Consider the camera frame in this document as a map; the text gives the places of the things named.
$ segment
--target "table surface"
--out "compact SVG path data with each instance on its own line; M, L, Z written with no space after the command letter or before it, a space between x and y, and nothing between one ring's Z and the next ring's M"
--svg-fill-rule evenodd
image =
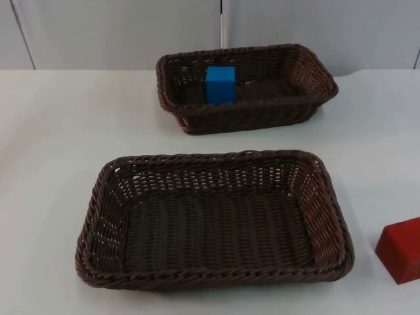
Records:
M415 314L420 280L396 285L373 251L420 215L420 72L337 77L306 123L188 136L160 109L154 72L0 72L0 314ZM74 253L102 166L119 156L301 149L324 161L352 234L335 283L154 293L94 289Z

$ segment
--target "blue foam block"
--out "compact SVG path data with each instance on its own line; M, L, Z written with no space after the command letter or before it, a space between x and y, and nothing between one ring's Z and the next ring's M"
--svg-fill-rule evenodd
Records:
M207 68L205 94L208 104L222 104L235 101L235 67Z

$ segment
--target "rectangular basket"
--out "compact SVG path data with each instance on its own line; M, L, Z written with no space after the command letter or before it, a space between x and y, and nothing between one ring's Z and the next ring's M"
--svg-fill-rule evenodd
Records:
M354 253L316 156L249 151L106 164L75 262L91 286L152 290L331 282Z
M206 104L208 66L236 67L236 102ZM302 123L338 93L331 74L301 45L167 55L156 75L161 107L191 135Z

